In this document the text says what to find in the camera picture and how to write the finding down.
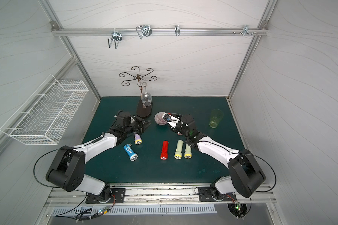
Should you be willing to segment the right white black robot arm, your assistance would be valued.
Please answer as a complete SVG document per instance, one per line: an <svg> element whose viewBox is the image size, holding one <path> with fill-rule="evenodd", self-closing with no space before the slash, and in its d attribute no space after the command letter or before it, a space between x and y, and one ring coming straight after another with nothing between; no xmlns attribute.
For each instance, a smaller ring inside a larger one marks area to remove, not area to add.
<svg viewBox="0 0 338 225"><path fill-rule="evenodd" d="M169 124L173 132L185 136L190 147L213 157L228 168L228 176L220 177L210 185L213 199L220 201L226 194L233 192L249 198L266 180L264 171L251 151L239 151L214 141L198 131L191 115L165 113L162 119Z"/></svg>

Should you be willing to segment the blue flashlight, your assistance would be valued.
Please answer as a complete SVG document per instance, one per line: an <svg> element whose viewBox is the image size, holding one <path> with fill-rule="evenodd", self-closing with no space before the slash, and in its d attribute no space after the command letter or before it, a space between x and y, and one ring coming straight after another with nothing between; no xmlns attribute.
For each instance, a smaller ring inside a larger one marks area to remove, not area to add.
<svg viewBox="0 0 338 225"><path fill-rule="evenodd" d="M135 161L138 158L138 155L131 148L132 144L126 144L124 146L125 152L128 154L130 161Z"/></svg>

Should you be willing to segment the purple flashlight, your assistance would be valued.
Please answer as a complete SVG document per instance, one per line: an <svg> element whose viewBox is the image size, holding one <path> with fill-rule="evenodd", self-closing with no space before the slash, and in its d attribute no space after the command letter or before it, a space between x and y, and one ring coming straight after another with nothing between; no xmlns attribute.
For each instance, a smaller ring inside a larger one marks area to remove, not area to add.
<svg viewBox="0 0 338 225"><path fill-rule="evenodd" d="M141 139L141 136L140 136L139 134L135 134L135 135L134 135L134 143L135 143L136 145L139 145L139 144L142 143L142 139Z"/></svg>

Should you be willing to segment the pale green flashlight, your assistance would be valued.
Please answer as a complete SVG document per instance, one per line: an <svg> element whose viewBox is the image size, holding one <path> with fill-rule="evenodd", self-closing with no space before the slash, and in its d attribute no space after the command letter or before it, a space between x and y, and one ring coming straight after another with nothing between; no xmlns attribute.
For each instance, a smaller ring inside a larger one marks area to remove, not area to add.
<svg viewBox="0 0 338 225"><path fill-rule="evenodd" d="M191 147L188 144L186 144L184 157L186 159L191 159L192 158L192 149L191 149Z"/></svg>
<svg viewBox="0 0 338 225"><path fill-rule="evenodd" d="M182 158L183 143L184 142L182 140L178 140L177 146L176 146L176 151L175 151L175 154L174 154L175 159L181 159Z"/></svg>

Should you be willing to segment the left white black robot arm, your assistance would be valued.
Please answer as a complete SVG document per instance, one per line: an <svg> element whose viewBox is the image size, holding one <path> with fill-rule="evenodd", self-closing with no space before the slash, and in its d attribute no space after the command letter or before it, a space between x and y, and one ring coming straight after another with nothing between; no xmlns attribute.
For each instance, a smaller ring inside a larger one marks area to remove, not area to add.
<svg viewBox="0 0 338 225"><path fill-rule="evenodd" d="M94 197L96 202L111 199L110 184L85 174L85 164L95 156L112 149L128 136L141 135L150 126L150 120L118 111L110 129L98 138L74 147L61 147L48 169L46 181L67 192L81 191Z"/></svg>

